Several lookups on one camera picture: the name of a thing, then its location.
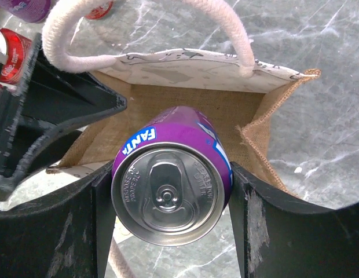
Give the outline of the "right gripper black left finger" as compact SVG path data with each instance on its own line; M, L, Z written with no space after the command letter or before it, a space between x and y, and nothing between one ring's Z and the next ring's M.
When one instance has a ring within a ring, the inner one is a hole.
M0 211L0 277L104 277L115 223L112 163Z

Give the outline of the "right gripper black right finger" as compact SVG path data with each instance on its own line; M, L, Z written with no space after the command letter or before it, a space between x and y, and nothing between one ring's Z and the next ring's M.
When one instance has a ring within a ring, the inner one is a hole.
M359 277L359 202L333 210L232 163L229 201L242 277Z

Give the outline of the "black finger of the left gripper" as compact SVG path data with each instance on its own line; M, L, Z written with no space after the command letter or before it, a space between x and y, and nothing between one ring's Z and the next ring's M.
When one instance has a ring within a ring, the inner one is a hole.
M27 177L60 160L81 127L126 107L124 96L92 74L50 65L36 34L16 89L0 90L0 202Z

